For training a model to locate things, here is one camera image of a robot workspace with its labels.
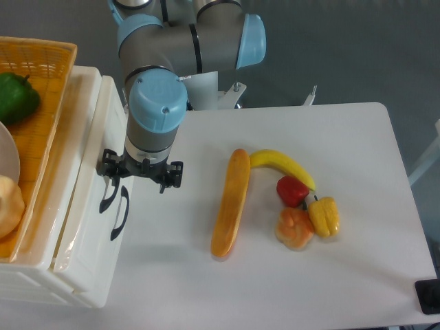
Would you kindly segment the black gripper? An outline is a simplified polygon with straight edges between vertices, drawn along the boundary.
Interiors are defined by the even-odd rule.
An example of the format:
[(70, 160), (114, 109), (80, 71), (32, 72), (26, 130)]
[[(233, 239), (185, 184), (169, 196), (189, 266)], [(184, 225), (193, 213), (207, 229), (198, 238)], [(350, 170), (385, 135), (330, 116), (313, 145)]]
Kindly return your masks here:
[(159, 192), (164, 193), (166, 188), (179, 188), (182, 184), (184, 163), (174, 161), (167, 164), (162, 161), (156, 164), (144, 158), (141, 162), (132, 158), (128, 153), (118, 155), (114, 150), (105, 148), (98, 165), (97, 173), (100, 176), (108, 177), (114, 187), (110, 197), (105, 200), (114, 200), (119, 189), (120, 177), (143, 177), (158, 179)]

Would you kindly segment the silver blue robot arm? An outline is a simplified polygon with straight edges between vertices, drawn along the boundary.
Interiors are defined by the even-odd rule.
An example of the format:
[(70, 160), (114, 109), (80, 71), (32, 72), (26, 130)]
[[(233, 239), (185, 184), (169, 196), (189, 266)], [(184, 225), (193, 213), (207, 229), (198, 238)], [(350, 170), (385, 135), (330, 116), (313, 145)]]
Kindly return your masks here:
[(177, 188), (183, 164), (168, 156), (190, 105), (182, 78), (260, 63), (264, 23), (240, 1), (110, 1), (109, 8), (129, 112), (123, 153), (105, 149), (98, 173), (115, 190), (132, 176)]

